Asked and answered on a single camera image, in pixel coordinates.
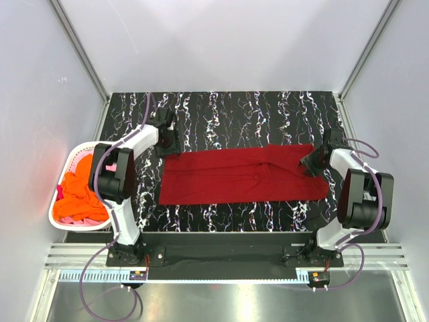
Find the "red t-shirt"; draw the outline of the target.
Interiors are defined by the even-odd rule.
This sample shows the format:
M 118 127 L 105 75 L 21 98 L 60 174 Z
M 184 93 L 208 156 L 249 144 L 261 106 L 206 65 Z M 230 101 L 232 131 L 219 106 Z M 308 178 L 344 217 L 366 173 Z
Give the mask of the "red t-shirt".
M 318 201 L 328 194 L 321 176 L 305 175 L 300 160 L 311 144 L 186 152 L 164 165 L 160 205 Z

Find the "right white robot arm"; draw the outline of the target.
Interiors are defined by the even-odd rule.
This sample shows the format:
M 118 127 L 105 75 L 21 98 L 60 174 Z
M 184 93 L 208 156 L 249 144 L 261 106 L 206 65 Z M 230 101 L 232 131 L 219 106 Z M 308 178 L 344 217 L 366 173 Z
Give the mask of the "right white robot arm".
M 321 146 L 303 157 L 300 165 L 304 174 L 315 177 L 331 168 L 343 178 L 336 219 L 317 229 L 304 249 L 307 263 L 319 266 L 328 258 L 328 252 L 342 247 L 360 235 L 386 229 L 391 221 L 394 177 L 370 167 L 359 156 L 378 158 L 374 154 L 356 151 L 348 145 L 339 129 L 328 129 Z

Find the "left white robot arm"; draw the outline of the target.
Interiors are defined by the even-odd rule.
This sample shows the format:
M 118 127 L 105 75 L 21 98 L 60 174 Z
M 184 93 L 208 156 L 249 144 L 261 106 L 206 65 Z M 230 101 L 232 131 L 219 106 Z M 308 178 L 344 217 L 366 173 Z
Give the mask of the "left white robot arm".
M 155 116 L 116 142 L 97 142 L 88 187 L 95 192 L 109 214 L 115 244 L 123 247 L 121 257 L 132 266 L 140 264 L 144 248 L 137 245 L 140 231 L 135 223 L 131 195 L 135 186 L 135 160 L 153 148 L 156 157 L 180 154 L 177 116 L 160 108 Z

